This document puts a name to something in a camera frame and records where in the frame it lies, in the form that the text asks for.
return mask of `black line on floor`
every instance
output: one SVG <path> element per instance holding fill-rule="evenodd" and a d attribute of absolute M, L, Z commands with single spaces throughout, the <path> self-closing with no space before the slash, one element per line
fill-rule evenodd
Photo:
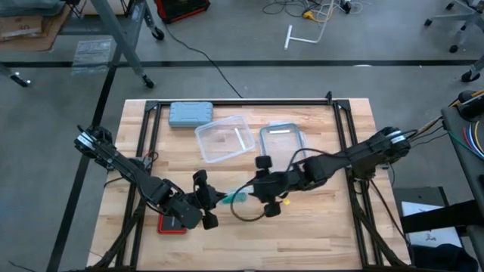
<path fill-rule="evenodd" d="M 266 66 L 466 66 L 477 60 L 215 60 L 219 67 L 266 67 Z M 70 68 L 69 61 L 4 62 L 9 68 Z M 142 61 L 146 68 L 159 67 L 212 67 L 205 60 L 182 61 Z M 129 63 L 119 62 L 118 67 L 129 67 Z"/>
<path fill-rule="evenodd" d="M 116 47 L 113 62 L 116 63 L 117 61 L 119 61 L 120 58 L 121 50 Z M 96 106 L 94 116 L 92 117 L 92 125 L 99 125 L 101 123 L 104 108 L 106 107 L 107 98 L 109 96 L 111 85 L 113 84 L 117 68 L 117 65 L 112 65 L 107 72 L 101 94 L 99 95 L 98 104 Z M 90 159 L 86 156 L 82 156 L 79 161 L 79 166 L 77 168 L 76 176 L 74 178 L 73 187 L 70 190 L 69 199 L 67 200 L 66 209 L 64 210 L 64 216 L 62 217 L 62 222 L 60 223 L 60 228 L 57 232 L 57 238 L 54 243 L 54 248 L 52 249 L 51 257 L 48 262 L 47 272 L 57 272 L 59 270 L 59 265 L 61 264 L 62 260 L 62 254 L 64 253 L 67 237 L 69 236 L 70 226 L 73 222 L 74 215 L 76 213 L 77 203 L 79 201 L 82 190 L 82 185 L 84 184 L 85 174 L 88 171 L 89 161 Z"/>

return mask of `wooden table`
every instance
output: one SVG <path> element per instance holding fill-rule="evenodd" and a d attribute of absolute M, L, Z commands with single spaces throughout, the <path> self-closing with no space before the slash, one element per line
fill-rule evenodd
<path fill-rule="evenodd" d="M 368 99 L 351 99 L 352 115 L 358 140 L 375 132 L 374 119 Z M 141 127 L 144 100 L 127 100 L 116 138 L 118 150 L 134 156 Z M 337 152 L 340 142 L 334 112 L 328 106 L 239 106 L 215 107 L 214 120 L 236 114 L 246 117 L 255 139 L 260 128 L 271 121 L 288 121 L 299 126 L 307 136 L 309 147 Z M 185 192 L 192 189 L 192 174 L 206 169 L 208 182 L 219 191 L 229 191 L 253 178 L 254 158 L 258 148 L 226 161 L 207 164 L 203 161 L 192 128 L 172 129 L 168 126 L 169 108 L 164 107 L 157 139 L 160 158 L 154 163 L 152 175 L 168 178 Z M 109 175 L 108 180 L 119 176 Z M 385 196 L 393 216 L 398 218 L 389 178 L 377 170 L 374 179 Z M 104 191 L 88 265 L 94 264 L 111 246 L 123 222 L 129 184 L 119 181 Z M 404 240 L 392 225 L 382 202 L 370 189 L 371 203 L 377 229 L 396 254 L 408 262 Z M 228 206 L 218 205 L 213 213 L 219 226 L 204 230 L 199 226 L 185 235 L 160 235 L 158 214 L 147 210 L 138 261 L 139 270 L 323 270 L 359 269 L 358 247 L 349 204 L 348 188 L 343 171 L 338 171 L 323 187 L 288 196 L 290 204 L 282 206 L 281 215 L 246 223 L 237 220 Z M 260 214 L 262 205 L 247 201 L 236 206 L 243 215 Z M 373 262 L 371 243 L 366 233 L 369 260 Z M 132 238 L 127 252 L 131 252 Z"/>

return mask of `gray floor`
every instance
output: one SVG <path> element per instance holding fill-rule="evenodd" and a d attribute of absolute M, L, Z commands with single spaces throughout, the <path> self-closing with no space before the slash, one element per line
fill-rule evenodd
<path fill-rule="evenodd" d="M 459 23 L 439 22 L 423 29 L 426 17 L 446 12 L 446 1 L 437 0 L 372 0 L 360 14 L 337 12 L 321 44 L 294 42 L 284 51 L 289 23 L 301 36 L 316 34 L 317 25 L 286 14 L 265 15 L 261 9 L 268 2 L 213 1 L 208 12 L 170 29 L 216 60 L 447 60 L 484 53 L 484 35 L 477 30 L 465 51 L 449 54 Z M 1 53 L 0 60 L 70 61 L 80 39 L 85 37 L 59 37 L 50 52 Z M 138 44 L 142 60 L 203 60 L 169 37 L 155 42 L 145 28 Z M 481 89 L 483 83 L 459 81 L 467 66 L 222 69 L 244 97 L 322 97 L 327 91 L 335 97 L 369 97 L 378 128 L 417 128 L 459 92 Z M 0 77 L 0 270 L 17 270 L 10 260 L 41 271 L 79 163 L 80 154 L 73 148 L 76 125 L 90 123 L 105 75 L 72 77 L 69 69 L 19 71 L 32 79 L 29 88 Z M 213 68 L 147 69 L 147 74 L 157 82 L 153 90 L 144 88 L 129 68 L 118 69 L 102 125 L 116 132 L 123 101 L 129 98 L 236 97 Z M 443 186 L 450 202 L 472 198 L 447 137 L 415 148 L 395 170 L 397 187 Z M 62 270 L 85 265 L 105 176 L 100 167 L 89 168 Z"/>

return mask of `clear plastic container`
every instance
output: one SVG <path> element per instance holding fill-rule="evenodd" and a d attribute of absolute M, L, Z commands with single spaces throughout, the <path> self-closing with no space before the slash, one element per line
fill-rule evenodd
<path fill-rule="evenodd" d="M 208 163 L 241 155 L 256 146 L 243 116 L 231 116 L 201 125 L 195 129 L 195 135 L 203 159 Z"/>
<path fill-rule="evenodd" d="M 305 146 L 299 128 L 293 123 L 261 128 L 260 139 L 262 155 L 271 157 L 271 171 L 286 171 L 294 152 Z M 294 162 L 304 158 L 306 152 L 299 152 Z"/>

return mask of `white stand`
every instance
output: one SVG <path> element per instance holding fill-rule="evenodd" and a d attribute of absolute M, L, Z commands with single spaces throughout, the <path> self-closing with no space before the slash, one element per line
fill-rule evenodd
<path fill-rule="evenodd" d="M 291 33 L 293 31 L 293 25 L 289 25 L 289 29 L 287 29 L 287 36 L 286 36 L 286 42 L 284 43 L 284 50 L 287 50 L 287 48 L 289 48 L 289 41 L 290 40 L 293 40 L 293 41 L 299 41 L 299 42 L 308 42 L 308 43 L 312 43 L 312 44 L 317 44 L 319 43 L 319 41 L 321 41 L 321 38 L 323 37 L 323 32 L 324 32 L 324 29 L 326 28 L 326 24 L 331 16 L 331 12 L 333 11 L 333 4 L 334 4 L 334 0 L 331 0 L 331 3 L 330 3 L 330 9 L 328 10 L 328 12 L 326 13 L 326 17 L 324 19 L 324 23 L 323 23 L 323 26 L 321 28 L 321 32 L 319 33 L 319 37 L 318 39 L 316 40 L 308 40 L 308 39 L 301 39 L 301 38 L 296 38 L 296 37 L 292 37 L 291 36 Z"/>

